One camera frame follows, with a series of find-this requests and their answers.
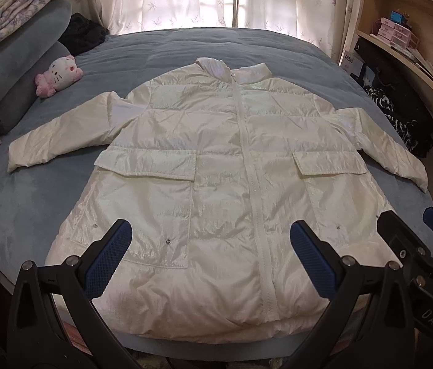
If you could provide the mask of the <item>black garment by window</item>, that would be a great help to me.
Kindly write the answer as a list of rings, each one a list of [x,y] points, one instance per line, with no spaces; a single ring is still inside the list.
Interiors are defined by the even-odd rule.
[[[59,38],[72,56],[78,56],[105,42],[109,30],[79,13],[70,17],[70,22]]]

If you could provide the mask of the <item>grey-blue pillow stack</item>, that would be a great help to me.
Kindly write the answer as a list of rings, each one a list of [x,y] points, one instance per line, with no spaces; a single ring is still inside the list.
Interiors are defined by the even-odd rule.
[[[14,128],[36,101],[35,76],[70,54],[59,42],[70,16],[70,3],[54,0],[0,42],[0,135]]]

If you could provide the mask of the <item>white floral curtain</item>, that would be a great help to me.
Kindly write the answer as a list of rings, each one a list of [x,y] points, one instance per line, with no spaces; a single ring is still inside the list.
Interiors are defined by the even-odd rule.
[[[361,0],[95,0],[113,34],[170,28],[255,28],[310,42],[334,61],[353,39]]]

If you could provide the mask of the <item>white puffer jacket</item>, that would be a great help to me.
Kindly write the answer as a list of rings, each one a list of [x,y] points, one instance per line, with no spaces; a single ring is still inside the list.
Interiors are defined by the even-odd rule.
[[[364,162],[427,189],[424,165],[361,108],[337,109],[265,64],[214,58],[102,93],[16,139],[9,170],[102,147],[48,264],[83,253],[122,218],[131,245],[96,308],[114,331],[255,342],[311,329],[326,301],[292,250],[305,221],[341,255],[394,256],[391,209]]]

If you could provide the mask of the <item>white cardboard box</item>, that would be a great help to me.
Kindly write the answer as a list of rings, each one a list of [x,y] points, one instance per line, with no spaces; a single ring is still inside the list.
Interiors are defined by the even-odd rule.
[[[356,53],[344,51],[340,67],[360,85],[364,84],[366,64]]]

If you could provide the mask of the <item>pink white cat plush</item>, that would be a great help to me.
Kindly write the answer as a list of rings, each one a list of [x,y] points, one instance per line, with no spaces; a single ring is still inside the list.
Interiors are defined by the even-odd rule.
[[[76,59],[73,56],[58,58],[51,63],[44,73],[36,75],[36,96],[40,98],[52,97],[57,92],[69,88],[82,76],[83,71],[76,65]]]

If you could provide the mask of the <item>pink box stack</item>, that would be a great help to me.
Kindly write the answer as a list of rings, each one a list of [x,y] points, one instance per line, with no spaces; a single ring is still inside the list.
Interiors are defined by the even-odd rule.
[[[402,48],[417,48],[419,44],[418,37],[411,30],[387,18],[381,18],[377,36]]]

